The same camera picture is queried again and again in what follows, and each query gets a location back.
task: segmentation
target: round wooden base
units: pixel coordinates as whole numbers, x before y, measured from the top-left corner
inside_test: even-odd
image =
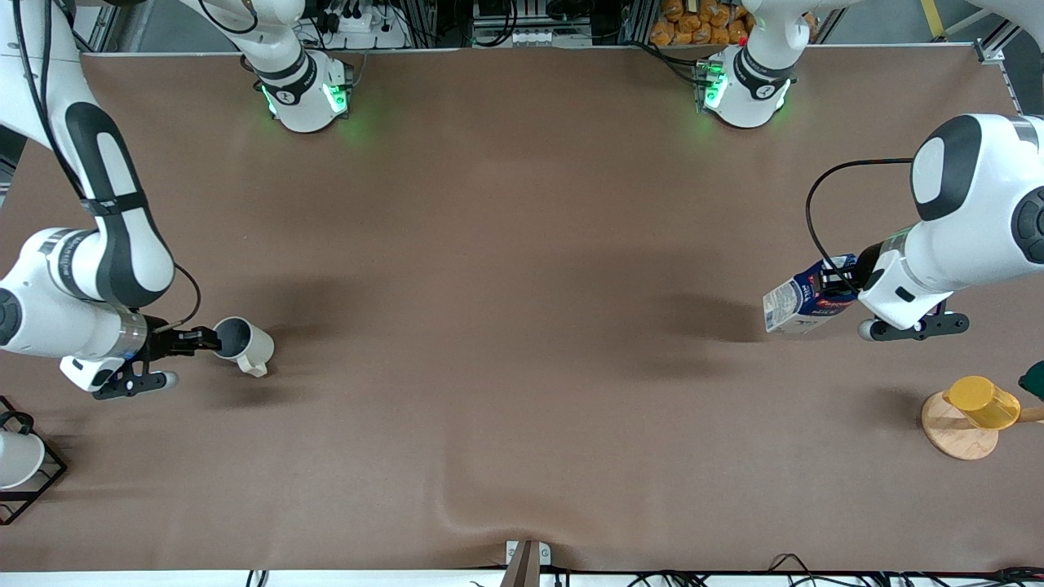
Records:
[[[974,427],[956,407],[946,403],[943,392],[929,397],[921,407],[921,428],[931,444],[949,456],[976,461],[997,448],[996,430]]]

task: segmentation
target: mug handle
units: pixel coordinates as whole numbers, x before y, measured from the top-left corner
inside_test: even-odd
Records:
[[[246,358],[246,355],[237,358],[236,365],[239,366],[240,371],[255,377],[264,377],[268,374],[268,368],[263,362],[254,363],[251,359]]]
[[[32,416],[29,416],[24,412],[4,412],[3,414],[0,414],[0,428],[3,428],[4,424],[7,423],[7,420],[10,420],[11,418],[22,423],[22,428],[18,431],[18,433],[32,433]]]

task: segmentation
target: brown fabric surface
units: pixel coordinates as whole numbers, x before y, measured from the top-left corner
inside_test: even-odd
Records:
[[[859,307],[804,338],[760,322],[815,259],[823,170],[1014,112],[971,48],[815,48],[755,131],[695,115],[635,50],[374,55],[352,118],[308,136],[234,56],[85,69],[203,284],[197,322],[266,328],[274,374],[167,359],[179,389],[96,402],[55,360],[0,355],[70,463],[0,531],[0,568],[480,566],[521,537],[583,569],[1040,563],[1044,429],[967,464],[917,427],[960,376],[1017,391],[1039,280],[958,294],[971,331],[926,343],[860,341]],[[831,179],[815,214],[836,253],[917,219],[895,166]],[[89,225],[30,147],[0,266]],[[148,310],[191,301],[179,280]]]

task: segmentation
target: mug rack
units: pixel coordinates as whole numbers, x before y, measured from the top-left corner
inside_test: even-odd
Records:
[[[3,396],[0,396],[0,404],[2,404],[0,412],[15,412],[15,406]],[[17,426],[18,422],[8,422],[4,429],[15,431],[14,428]],[[44,463],[40,469],[22,485],[13,489],[0,490],[0,525],[7,525],[15,521],[22,515],[22,512],[25,512],[29,506],[40,499],[40,496],[54,485],[54,482],[58,480],[58,477],[65,474],[68,469],[65,462],[54,452],[47,441],[43,437],[41,440],[44,441],[44,450],[47,454],[44,456]]]

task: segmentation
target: white mug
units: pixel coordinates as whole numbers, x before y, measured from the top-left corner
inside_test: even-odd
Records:
[[[0,415],[0,428],[11,418],[22,423],[17,432],[0,429],[0,489],[18,487],[37,474],[47,450],[44,441],[32,433],[32,417],[22,412]]]
[[[214,351],[215,355],[235,362],[240,371],[255,377],[268,374],[265,363],[276,352],[276,343],[267,332],[239,316],[222,320],[214,331],[221,341],[221,350]]]

